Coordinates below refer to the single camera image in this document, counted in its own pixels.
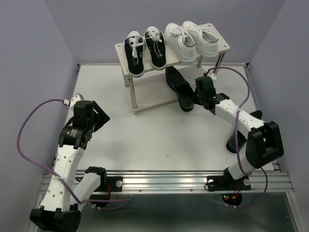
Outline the black leather loafer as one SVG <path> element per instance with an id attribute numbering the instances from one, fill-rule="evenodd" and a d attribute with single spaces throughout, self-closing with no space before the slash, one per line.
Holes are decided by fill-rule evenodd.
<path id="1" fill-rule="evenodd" d="M 254 112 L 250 113 L 251 116 L 257 119 L 262 119 L 263 113 L 260 110 L 256 110 Z M 245 143 L 247 142 L 247 139 L 243 136 L 242 133 L 238 131 L 238 146 L 239 150 L 243 148 Z M 229 140 L 226 143 L 226 148 L 229 152 L 236 154 L 236 144 L 235 144 L 235 132 L 230 136 Z"/>
<path id="2" fill-rule="evenodd" d="M 193 90 L 190 83 L 173 66 L 165 68 L 167 85 L 176 93 L 179 105 L 184 112 L 190 112 L 194 108 L 191 102 Z"/>

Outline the black canvas sneaker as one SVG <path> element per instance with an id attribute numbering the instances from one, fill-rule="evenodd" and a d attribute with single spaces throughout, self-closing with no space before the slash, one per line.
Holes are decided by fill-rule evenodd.
<path id="1" fill-rule="evenodd" d="M 124 41 L 128 73 L 132 77 L 139 78 L 144 74 L 143 50 L 144 37 L 136 30 L 128 33 Z"/>
<path id="2" fill-rule="evenodd" d="M 150 52 L 151 66 L 161 71 L 166 67 L 166 43 L 162 31 L 156 26 L 145 30 L 145 42 Z"/>

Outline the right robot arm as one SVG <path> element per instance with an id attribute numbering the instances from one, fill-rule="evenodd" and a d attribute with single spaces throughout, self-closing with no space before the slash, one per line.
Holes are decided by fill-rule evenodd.
<path id="1" fill-rule="evenodd" d="M 205 189 L 210 192 L 230 191 L 236 188 L 250 190 L 248 177 L 255 170 L 284 154 L 278 124 L 273 121 L 266 123 L 241 110 L 225 94 L 216 93 L 209 76 L 196 78 L 195 82 L 193 102 L 234 126 L 235 145 L 239 144 L 239 134 L 246 140 L 244 156 L 238 156 L 236 163 L 227 167 L 223 175 L 207 178 Z"/>

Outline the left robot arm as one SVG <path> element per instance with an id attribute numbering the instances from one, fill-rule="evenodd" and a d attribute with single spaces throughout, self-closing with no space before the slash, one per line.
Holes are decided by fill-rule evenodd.
<path id="1" fill-rule="evenodd" d="M 110 118 L 95 101 L 77 101 L 73 117 L 62 129 L 56 164 L 48 190 L 38 209 L 32 209 L 30 220 L 42 231 L 75 232 L 81 221 L 81 210 L 94 190 L 107 186 L 106 170 L 89 167 L 76 188 L 73 188 L 78 164 L 92 134 Z"/>

